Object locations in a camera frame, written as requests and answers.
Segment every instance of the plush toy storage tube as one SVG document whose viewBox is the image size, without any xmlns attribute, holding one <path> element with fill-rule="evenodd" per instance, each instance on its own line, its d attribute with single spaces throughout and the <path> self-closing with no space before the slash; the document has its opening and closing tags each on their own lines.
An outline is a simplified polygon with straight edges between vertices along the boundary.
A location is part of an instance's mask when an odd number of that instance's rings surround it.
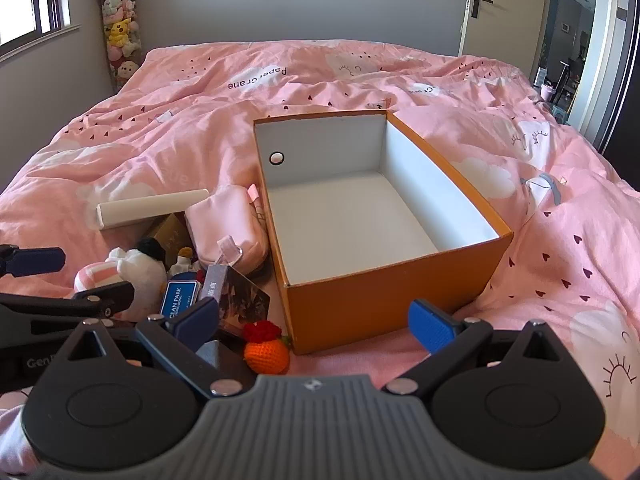
<svg viewBox="0 0 640 480">
<path fill-rule="evenodd" d="M 99 0 L 113 88 L 119 91 L 143 61 L 136 0 Z"/>
</svg>

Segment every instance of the round hole in box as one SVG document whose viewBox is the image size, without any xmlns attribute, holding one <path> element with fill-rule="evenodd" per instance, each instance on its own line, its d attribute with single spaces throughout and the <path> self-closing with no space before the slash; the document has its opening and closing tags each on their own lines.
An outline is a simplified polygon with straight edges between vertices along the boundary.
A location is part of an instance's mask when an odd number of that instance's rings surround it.
<svg viewBox="0 0 640 480">
<path fill-rule="evenodd" d="M 279 166 L 284 162 L 284 155 L 282 152 L 273 152 L 269 156 L 269 162 L 274 166 Z"/>
</svg>

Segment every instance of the black pompom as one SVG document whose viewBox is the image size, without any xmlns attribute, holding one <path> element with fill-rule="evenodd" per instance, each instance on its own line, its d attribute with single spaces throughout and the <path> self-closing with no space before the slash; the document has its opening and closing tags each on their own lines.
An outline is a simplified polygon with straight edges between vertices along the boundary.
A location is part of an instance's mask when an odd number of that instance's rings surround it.
<svg viewBox="0 0 640 480">
<path fill-rule="evenodd" d="M 145 253 L 147 256 L 151 256 L 154 260 L 162 262 L 164 265 L 166 252 L 155 238 L 142 238 L 142 240 L 136 244 L 136 249 L 141 253 Z"/>
</svg>

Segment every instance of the orange crochet toy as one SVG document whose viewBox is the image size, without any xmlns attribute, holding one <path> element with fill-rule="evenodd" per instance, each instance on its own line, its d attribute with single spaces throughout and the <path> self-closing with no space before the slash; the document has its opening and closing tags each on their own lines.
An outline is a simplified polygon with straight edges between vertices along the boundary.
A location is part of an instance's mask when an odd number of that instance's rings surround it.
<svg viewBox="0 0 640 480">
<path fill-rule="evenodd" d="M 279 375 L 289 368 L 289 348 L 282 330 L 271 321 L 247 323 L 242 330 L 247 341 L 244 360 L 257 374 Z"/>
</svg>

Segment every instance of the pink pouch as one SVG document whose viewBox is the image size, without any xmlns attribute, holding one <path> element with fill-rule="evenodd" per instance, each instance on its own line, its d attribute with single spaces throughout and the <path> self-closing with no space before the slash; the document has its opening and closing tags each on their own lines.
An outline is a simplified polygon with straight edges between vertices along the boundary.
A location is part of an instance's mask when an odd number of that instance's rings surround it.
<svg viewBox="0 0 640 480">
<path fill-rule="evenodd" d="M 221 187 L 184 216 L 203 267 L 229 264 L 247 275 L 267 257 L 269 237 L 255 185 Z"/>
</svg>

